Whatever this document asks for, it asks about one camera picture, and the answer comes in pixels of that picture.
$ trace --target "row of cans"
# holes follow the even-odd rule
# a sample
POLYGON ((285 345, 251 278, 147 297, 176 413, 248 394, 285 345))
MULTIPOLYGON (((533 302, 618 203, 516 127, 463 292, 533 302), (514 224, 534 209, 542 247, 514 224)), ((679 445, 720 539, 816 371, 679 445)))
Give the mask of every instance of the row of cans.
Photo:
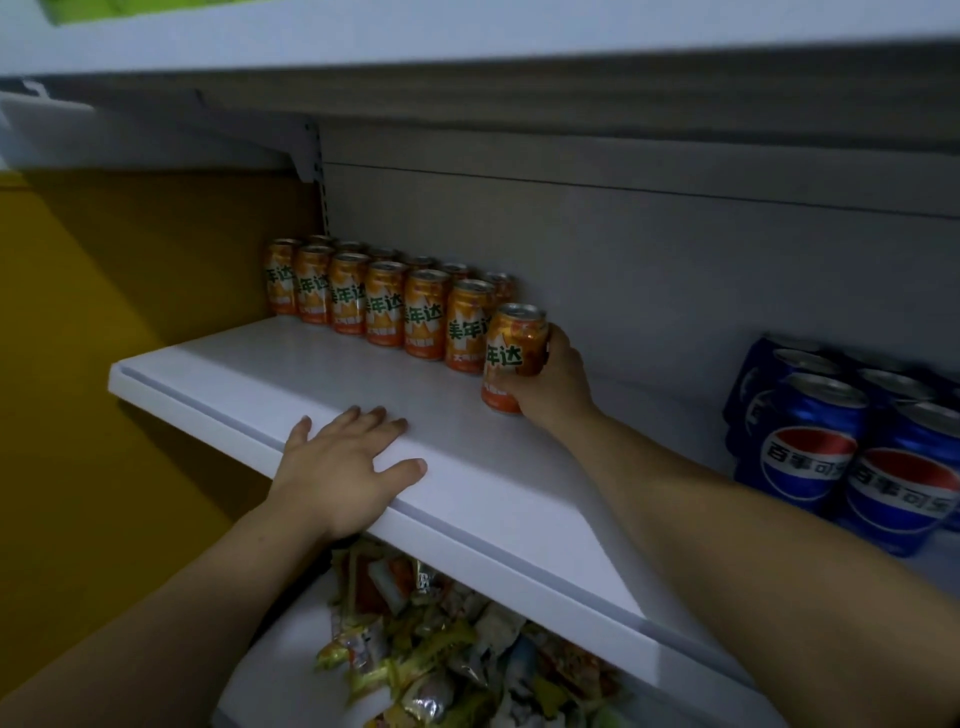
POLYGON ((897 556, 960 530, 960 374, 767 334, 724 418, 744 485, 897 556))
POLYGON ((495 369, 535 374, 545 357, 548 326, 535 306, 514 301, 513 277, 475 278, 464 263, 369 248, 312 235, 282 238, 265 249, 270 308, 299 315, 371 344, 403 348, 450 369, 484 374, 481 396, 493 409, 519 413, 516 400, 489 383, 495 369))

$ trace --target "hand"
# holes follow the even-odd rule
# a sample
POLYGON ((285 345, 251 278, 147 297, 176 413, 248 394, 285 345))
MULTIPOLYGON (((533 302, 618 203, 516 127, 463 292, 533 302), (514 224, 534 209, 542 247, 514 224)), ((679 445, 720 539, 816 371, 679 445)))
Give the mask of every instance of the hand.
POLYGON ((550 325, 546 365, 535 376, 497 370, 491 384, 516 397, 527 419, 557 434, 563 424, 599 410, 590 398, 590 385, 580 352, 570 346, 564 330, 550 325))
POLYGON ((373 469, 374 457, 407 429, 406 420, 385 423, 386 414, 383 407, 361 414, 353 406, 313 439, 310 418, 304 417, 290 432, 267 503, 283 500, 293 512, 312 514, 330 541, 368 528, 426 473, 419 459, 402 460, 383 473, 373 469))

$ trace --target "orange soda can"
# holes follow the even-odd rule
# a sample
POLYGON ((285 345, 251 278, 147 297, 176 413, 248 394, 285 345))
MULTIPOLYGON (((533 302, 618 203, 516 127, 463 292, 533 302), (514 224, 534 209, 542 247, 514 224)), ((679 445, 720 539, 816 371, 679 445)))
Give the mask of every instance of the orange soda can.
POLYGON ((412 271, 425 271, 427 268, 433 268, 437 264, 437 258, 430 255, 407 255, 403 262, 412 271))
POLYGON ((303 245, 294 255, 297 277, 297 311, 307 324, 329 324, 333 301, 327 272, 333 248, 326 245, 303 245))
POLYGON ((367 255, 373 262, 377 260, 397 260, 400 257, 400 251, 396 248, 370 248, 367 255))
POLYGON ((367 341, 381 347, 403 346, 403 283, 407 267, 376 260, 367 272, 367 341))
POLYGON ((442 263, 439 270, 449 273, 454 280, 467 280, 472 278, 470 267, 466 263, 442 263))
POLYGON ((365 253, 367 251, 367 243, 361 243, 359 240, 337 240, 333 247, 337 249, 337 253, 365 253))
POLYGON ((485 280, 457 280, 446 304, 446 354, 450 369, 478 375, 487 356, 487 329, 496 309, 496 287, 485 280))
POLYGON ((509 273, 487 272, 480 278, 496 286, 497 303, 509 303, 516 296, 516 283, 509 273))
POLYGON ((333 301, 333 330, 363 336, 367 314, 367 266, 370 257, 362 253, 338 253, 330 263, 330 298, 333 301))
POLYGON ((450 275, 443 271, 413 271, 403 297, 403 348, 430 361, 444 358, 446 295, 450 275))
POLYGON ((546 337, 549 326, 546 314, 528 303, 502 303, 487 332, 487 361, 483 370, 480 396, 488 407, 498 412, 521 414, 516 400, 490 384, 493 372, 499 369, 533 376, 543 369, 546 359, 546 337))
POLYGON ((277 316, 297 315, 297 289, 294 283, 294 255, 300 241, 290 237, 267 243, 263 251, 263 277, 267 283, 267 302, 277 316))
POLYGON ((338 239, 333 235, 321 235, 318 232, 306 236, 307 245, 326 245, 328 248, 336 248, 337 242, 338 239))

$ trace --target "store shelf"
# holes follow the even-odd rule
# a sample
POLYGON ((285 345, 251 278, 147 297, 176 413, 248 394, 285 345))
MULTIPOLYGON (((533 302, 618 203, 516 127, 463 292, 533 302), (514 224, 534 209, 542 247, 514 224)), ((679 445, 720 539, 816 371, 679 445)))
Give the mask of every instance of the store shelf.
POLYGON ((237 666, 220 698, 215 728, 360 728, 391 704, 386 688, 348 707, 346 668, 314 672, 330 641, 333 572, 315 581, 237 666))
POLYGON ((960 6, 918 0, 269 0, 53 26, 0 8, 0 76, 320 68, 953 39, 960 6))
MULTIPOLYGON (((606 379, 591 385, 609 414, 730 471, 718 414, 606 379)), ((703 716, 780 724, 744 670, 637 556, 572 458, 523 418, 488 409, 475 377, 274 318, 118 362, 109 389, 266 475, 303 414, 319 426, 351 404, 382 403, 411 427, 377 468, 424 457, 429 472, 373 535, 703 716)), ((945 534, 915 563, 955 590, 958 557, 960 539, 945 534)))

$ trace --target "person's left hand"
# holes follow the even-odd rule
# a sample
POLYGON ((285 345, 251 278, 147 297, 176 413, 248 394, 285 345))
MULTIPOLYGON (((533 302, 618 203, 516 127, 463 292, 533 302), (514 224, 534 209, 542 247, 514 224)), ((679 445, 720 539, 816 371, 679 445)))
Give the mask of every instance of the person's left hand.
POLYGON ((426 473, 421 459, 402 460, 383 473, 373 469, 374 457, 407 429, 403 419, 385 423, 386 414, 383 407, 361 414, 353 406, 313 438, 304 417, 290 432, 267 503, 285 501, 305 511, 324 524, 331 541, 368 528, 426 473))

